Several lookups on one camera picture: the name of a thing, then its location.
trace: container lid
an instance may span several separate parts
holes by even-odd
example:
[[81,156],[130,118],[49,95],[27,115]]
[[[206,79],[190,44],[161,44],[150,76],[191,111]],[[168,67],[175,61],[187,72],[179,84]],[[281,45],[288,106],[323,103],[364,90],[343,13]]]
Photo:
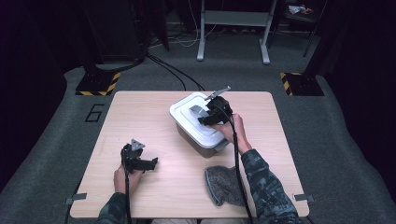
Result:
[[179,102],[171,105],[169,111],[177,124],[186,132],[198,145],[204,148],[215,147],[224,136],[221,132],[201,124],[198,118],[201,116],[192,108],[200,106],[203,110],[206,107],[207,96],[200,92],[194,92]]

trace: yellow and black hazard tape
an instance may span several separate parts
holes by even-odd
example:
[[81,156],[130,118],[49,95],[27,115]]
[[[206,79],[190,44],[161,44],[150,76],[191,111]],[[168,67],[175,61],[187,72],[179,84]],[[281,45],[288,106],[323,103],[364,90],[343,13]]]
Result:
[[280,73],[280,77],[282,78],[283,87],[285,88],[286,94],[292,96],[293,92],[291,91],[290,84],[286,78],[286,75],[300,76],[301,73]]
[[111,80],[110,85],[108,86],[107,90],[105,91],[76,91],[76,95],[85,95],[85,96],[94,96],[94,95],[110,95],[111,92],[114,91],[116,88],[117,81],[119,80],[120,73],[114,75],[113,79]]

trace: gray towel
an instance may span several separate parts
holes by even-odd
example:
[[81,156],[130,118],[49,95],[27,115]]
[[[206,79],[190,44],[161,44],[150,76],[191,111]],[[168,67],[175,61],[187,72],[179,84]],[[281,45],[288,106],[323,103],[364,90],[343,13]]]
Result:
[[209,195],[216,206],[222,206],[224,202],[245,206],[241,190],[239,189],[235,167],[207,167],[205,169],[205,182]]

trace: person's left hand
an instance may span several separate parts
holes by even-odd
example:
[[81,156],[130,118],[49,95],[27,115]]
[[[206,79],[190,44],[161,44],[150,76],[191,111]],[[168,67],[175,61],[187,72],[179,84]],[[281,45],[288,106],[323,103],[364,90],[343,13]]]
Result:
[[[134,193],[134,190],[137,188],[137,183],[142,176],[143,171],[134,171],[131,174],[128,174],[129,177],[129,195]],[[123,165],[120,165],[119,169],[114,172],[114,189],[119,193],[126,193],[125,189],[125,170]]]

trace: black speaker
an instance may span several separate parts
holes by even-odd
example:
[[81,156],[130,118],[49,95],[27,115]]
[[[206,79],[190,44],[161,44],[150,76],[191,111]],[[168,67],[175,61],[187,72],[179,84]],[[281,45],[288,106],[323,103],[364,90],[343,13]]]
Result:
[[143,59],[149,45],[149,18],[143,0],[80,0],[103,62]]

